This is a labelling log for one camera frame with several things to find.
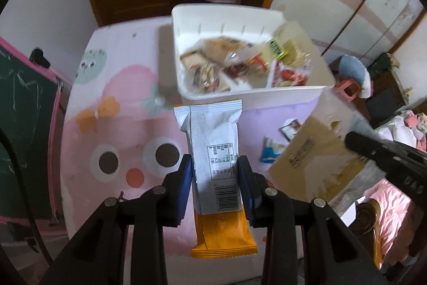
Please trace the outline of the tan cracker bag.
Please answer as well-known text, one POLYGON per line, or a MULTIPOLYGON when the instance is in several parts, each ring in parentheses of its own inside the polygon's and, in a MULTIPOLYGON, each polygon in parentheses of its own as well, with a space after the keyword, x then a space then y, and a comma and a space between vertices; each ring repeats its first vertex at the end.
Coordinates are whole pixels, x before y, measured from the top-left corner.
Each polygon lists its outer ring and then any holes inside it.
POLYGON ((311 115, 271 165, 269 177, 292 199, 320 197, 342 216, 385 177, 374 161, 346 148, 345 136, 352 131, 380 138, 353 106, 333 90, 323 90, 311 115))

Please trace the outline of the white orange snack packet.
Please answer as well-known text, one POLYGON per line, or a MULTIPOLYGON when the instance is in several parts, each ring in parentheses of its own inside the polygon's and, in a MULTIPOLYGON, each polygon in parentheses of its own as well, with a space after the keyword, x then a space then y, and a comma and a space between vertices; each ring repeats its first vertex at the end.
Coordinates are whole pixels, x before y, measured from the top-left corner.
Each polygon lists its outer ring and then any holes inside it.
POLYGON ((177 106, 175 118, 186 134, 193 162, 192 201, 197 259, 254 255, 238 185, 238 120, 241 100, 177 106))

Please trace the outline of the red-lidded date snack packet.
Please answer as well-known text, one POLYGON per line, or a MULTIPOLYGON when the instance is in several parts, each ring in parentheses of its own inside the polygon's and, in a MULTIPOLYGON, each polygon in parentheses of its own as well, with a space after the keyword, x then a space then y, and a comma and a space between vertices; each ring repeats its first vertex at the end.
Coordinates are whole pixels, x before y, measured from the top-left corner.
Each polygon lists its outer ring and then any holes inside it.
POLYGON ((273 88, 303 86, 308 82, 310 68, 307 66, 290 67, 276 61, 271 86, 273 88))

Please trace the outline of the clear bag beige snack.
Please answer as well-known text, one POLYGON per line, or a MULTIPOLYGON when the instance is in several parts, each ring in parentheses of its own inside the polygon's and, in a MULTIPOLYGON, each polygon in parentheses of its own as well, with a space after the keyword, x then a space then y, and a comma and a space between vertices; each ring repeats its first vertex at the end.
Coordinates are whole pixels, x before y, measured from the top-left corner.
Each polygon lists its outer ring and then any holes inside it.
POLYGON ((309 51, 306 50, 308 36, 296 21, 288 21, 279 27, 273 38, 278 50, 276 59, 285 66, 300 68, 310 61, 309 51))

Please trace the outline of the pink plastic stool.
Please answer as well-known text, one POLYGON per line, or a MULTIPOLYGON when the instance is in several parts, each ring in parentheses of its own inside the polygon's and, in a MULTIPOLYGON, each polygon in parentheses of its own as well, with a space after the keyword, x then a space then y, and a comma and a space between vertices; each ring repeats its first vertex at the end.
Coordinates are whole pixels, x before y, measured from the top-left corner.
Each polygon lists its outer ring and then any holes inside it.
POLYGON ((349 78, 338 83, 334 90, 343 100, 352 102, 361 92, 361 86, 356 80, 349 78))

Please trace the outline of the blue plush pillow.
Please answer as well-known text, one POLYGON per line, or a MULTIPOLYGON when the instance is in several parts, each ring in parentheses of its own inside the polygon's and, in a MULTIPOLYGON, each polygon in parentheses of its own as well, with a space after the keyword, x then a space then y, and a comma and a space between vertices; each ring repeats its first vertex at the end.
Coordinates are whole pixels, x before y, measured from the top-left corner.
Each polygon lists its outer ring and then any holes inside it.
POLYGON ((340 77, 353 79, 360 85, 360 98, 370 98, 373 92, 370 74, 358 58, 350 55, 343 55, 339 62, 338 72, 340 77))

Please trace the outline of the brown white snack packet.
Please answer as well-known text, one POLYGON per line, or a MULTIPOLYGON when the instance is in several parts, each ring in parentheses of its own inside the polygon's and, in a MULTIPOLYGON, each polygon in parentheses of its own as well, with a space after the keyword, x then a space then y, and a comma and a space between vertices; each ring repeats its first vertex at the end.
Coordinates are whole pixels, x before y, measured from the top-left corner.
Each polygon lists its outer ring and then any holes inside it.
POLYGON ((279 128, 279 131, 289 142, 291 142, 300 128, 301 124, 298 119, 287 119, 279 128))

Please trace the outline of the blue white snack packet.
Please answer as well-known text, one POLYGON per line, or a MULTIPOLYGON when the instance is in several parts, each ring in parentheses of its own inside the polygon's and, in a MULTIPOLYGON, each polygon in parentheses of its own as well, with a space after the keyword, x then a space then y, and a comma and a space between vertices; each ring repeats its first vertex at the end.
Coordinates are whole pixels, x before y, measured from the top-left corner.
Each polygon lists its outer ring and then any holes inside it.
POLYGON ((264 137, 263 149, 260 155, 260 162, 274 163, 285 151, 286 147, 287 147, 286 145, 275 142, 270 137, 264 137))

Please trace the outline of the pink cartoon tablecloth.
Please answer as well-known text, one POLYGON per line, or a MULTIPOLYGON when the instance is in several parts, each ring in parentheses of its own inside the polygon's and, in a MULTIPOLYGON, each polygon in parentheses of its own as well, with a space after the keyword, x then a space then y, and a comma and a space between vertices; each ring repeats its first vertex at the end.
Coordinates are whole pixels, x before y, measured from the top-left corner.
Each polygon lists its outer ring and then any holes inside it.
MULTIPOLYGON (((170 17, 155 17, 99 28, 92 34, 72 87, 62 133, 61 190, 71 239, 107 197, 140 197, 178 169, 188 153, 173 107, 177 91, 170 17)), ((313 99, 275 108, 243 111, 239 145, 254 171, 263 138, 286 144, 279 128, 302 124, 313 99)), ((205 260, 190 256, 196 245, 192 196, 185 219, 164 229, 169 284, 260 284, 266 229, 251 229, 258 254, 205 260)))

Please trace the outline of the white plastic storage bin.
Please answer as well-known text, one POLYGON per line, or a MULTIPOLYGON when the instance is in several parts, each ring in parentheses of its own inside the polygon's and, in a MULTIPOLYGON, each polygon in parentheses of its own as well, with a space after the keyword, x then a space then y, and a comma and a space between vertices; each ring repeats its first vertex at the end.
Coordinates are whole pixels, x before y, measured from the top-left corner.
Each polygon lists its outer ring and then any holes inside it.
POLYGON ((223 4, 182 4, 172 10, 178 90, 187 104, 242 100, 246 109, 306 103, 317 98, 335 79, 309 35, 310 68, 303 86, 273 88, 277 61, 276 30, 288 22, 280 11, 223 4), (231 90, 199 93, 191 69, 215 64, 231 90))

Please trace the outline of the clear wrapped nut snack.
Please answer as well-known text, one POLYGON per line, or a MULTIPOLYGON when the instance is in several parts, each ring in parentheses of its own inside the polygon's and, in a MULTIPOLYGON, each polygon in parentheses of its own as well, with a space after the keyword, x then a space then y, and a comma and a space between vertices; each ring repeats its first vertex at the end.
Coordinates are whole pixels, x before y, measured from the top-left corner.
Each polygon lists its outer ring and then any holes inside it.
POLYGON ((192 69, 192 86, 203 94, 230 91, 230 86, 220 77, 215 64, 198 64, 192 69))

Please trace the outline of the green chalkboard pink frame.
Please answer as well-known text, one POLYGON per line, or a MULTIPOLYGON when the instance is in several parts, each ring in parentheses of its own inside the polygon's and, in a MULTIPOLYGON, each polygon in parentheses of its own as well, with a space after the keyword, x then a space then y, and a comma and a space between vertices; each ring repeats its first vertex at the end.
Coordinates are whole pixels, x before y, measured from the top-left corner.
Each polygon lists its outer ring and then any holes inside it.
POLYGON ((59 105, 63 83, 1 41, 1 130, 17 155, 34 217, 58 224, 59 105))

